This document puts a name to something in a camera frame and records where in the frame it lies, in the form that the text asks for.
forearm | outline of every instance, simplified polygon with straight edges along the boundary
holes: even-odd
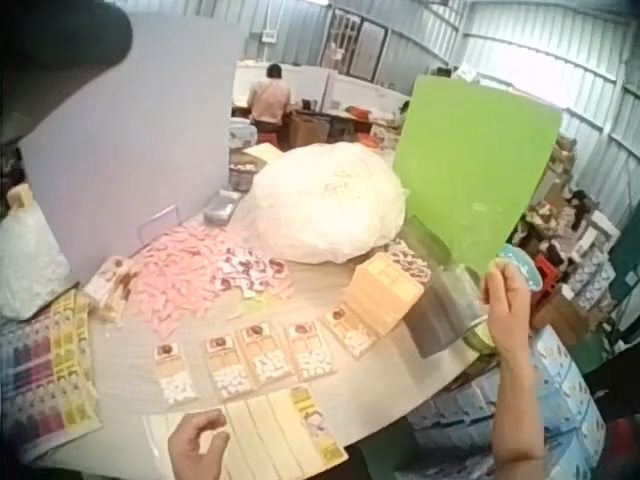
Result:
[[[527,351],[501,359],[492,447],[498,466],[540,460],[541,468],[544,431]]]

left hand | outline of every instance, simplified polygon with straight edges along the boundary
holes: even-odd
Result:
[[[218,480],[222,457],[229,443],[227,432],[211,439],[209,450],[200,454],[200,435],[224,427],[227,420],[218,409],[188,413],[169,437],[169,457],[176,480]]]

corrugated metal wall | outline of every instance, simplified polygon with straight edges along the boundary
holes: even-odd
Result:
[[[324,47],[332,7],[304,0],[111,0],[128,11],[160,11],[177,15],[205,15],[236,23],[244,33],[245,54],[267,61],[316,65]],[[450,7],[421,0],[335,0],[333,8],[356,13],[388,27],[390,32],[376,83],[410,93],[416,76],[447,64],[460,28],[463,0]],[[264,29],[275,29],[282,8],[278,41],[260,42]]]
[[[544,72],[561,87],[569,106],[563,130],[579,142],[574,183],[617,225],[640,197],[640,59],[635,67],[628,63],[626,79],[623,68],[633,33],[623,17],[538,3],[474,3],[455,59],[494,86]],[[640,58],[640,48],[633,55]]]

green board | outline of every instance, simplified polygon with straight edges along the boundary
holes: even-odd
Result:
[[[561,112],[462,80],[422,76],[396,150],[407,215],[486,272],[544,170]]]

